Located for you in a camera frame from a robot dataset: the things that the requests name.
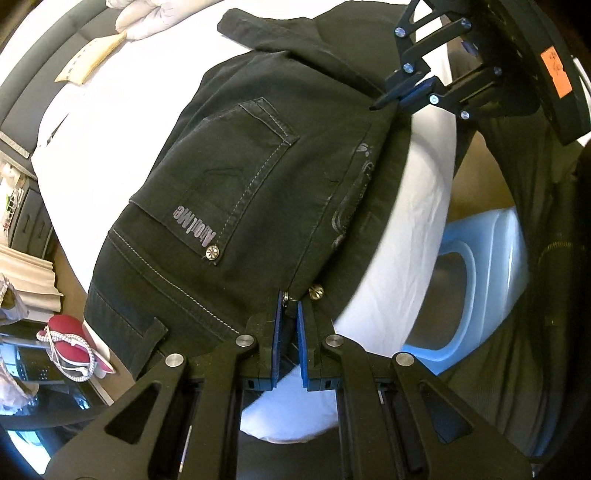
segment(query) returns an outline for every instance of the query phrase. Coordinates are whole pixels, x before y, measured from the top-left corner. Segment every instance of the black fabric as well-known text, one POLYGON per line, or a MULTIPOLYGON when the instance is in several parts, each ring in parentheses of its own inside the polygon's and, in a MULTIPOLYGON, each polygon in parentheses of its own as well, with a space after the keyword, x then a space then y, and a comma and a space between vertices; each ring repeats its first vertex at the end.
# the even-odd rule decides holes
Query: black fabric
POLYGON ((534 456, 545 450, 562 410, 584 285, 584 219, 577 195, 564 193, 582 189, 573 176, 582 148, 563 147, 541 111, 480 121, 478 129, 515 199, 530 283, 495 333, 440 378, 534 456), (548 249, 558 239, 564 243, 548 249))
MULTIPOLYGON (((379 78, 398 67, 391 31, 402 10, 347 2, 314 20, 226 14, 220 31, 256 50, 204 75, 95 267, 85 317, 135 375, 144 361, 199 355, 236 336, 278 290, 297 299, 318 281, 327 293, 316 307, 332 318, 345 308, 408 152, 409 117, 368 111, 379 78), (204 258, 206 236, 186 233, 196 218, 216 232, 214 261, 204 258), (156 338, 144 338, 155 318, 167 333, 137 360, 138 346, 156 338)), ((458 163, 475 128, 515 199, 530 284, 501 327, 441 378, 537 455, 562 409, 583 283, 586 240, 569 193, 580 190, 581 149, 563 147, 539 111, 466 124, 458 163)))
POLYGON ((327 283, 344 308, 408 152, 410 117, 396 105, 369 110, 398 67, 403 9, 346 2, 314 20, 223 17, 219 31, 255 50, 203 76, 109 231, 90 286, 85 318, 135 377, 162 355, 235 337, 279 290, 299 299, 328 262, 348 264, 346 251, 367 242, 348 287, 327 283))

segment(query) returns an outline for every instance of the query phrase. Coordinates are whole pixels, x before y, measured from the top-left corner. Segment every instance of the white sheet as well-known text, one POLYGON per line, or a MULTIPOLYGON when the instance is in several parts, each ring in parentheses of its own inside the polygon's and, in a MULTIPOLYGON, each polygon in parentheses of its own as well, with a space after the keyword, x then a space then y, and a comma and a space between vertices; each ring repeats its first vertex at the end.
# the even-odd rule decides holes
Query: white sheet
MULTIPOLYGON (((64 87, 41 123, 33 165, 59 240, 85 289, 107 231, 142 186, 203 73, 246 52, 216 31, 222 15, 238 7, 260 17, 313 18, 339 3, 225 0, 168 31, 126 43, 84 86, 64 87)), ((419 38, 438 26, 436 21, 424 27, 419 38)), ((451 81, 446 46, 426 60, 445 84, 451 81)), ((408 163, 388 227, 336 323, 339 333, 386 356, 399 351, 423 302, 453 176, 453 115, 429 106, 413 116, 412 126, 408 163)), ((274 442, 290 442, 335 423, 334 395, 305 392, 295 370, 245 410, 242 429, 274 442)))

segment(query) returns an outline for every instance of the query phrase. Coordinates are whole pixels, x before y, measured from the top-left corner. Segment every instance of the metal bolt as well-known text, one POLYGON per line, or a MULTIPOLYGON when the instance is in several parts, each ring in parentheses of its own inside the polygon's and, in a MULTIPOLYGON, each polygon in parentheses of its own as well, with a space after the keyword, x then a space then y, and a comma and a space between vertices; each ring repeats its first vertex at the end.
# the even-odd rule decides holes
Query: metal bolt
POLYGON ((183 364, 184 358, 180 353, 171 353, 166 357, 165 362, 170 368, 175 368, 183 364))
POLYGON ((401 367, 410 367, 414 363, 414 357, 410 353, 399 353, 396 355, 396 363, 401 367))
POLYGON ((236 339, 236 344, 241 347, 251 346, 255 342, 255 338, 252 335, 240 335, 236 339))
POLYGON ((326 344, 332 347, 341 346, 345 342, 345 339, 340 335, 329 335, 326 337, 326 344))

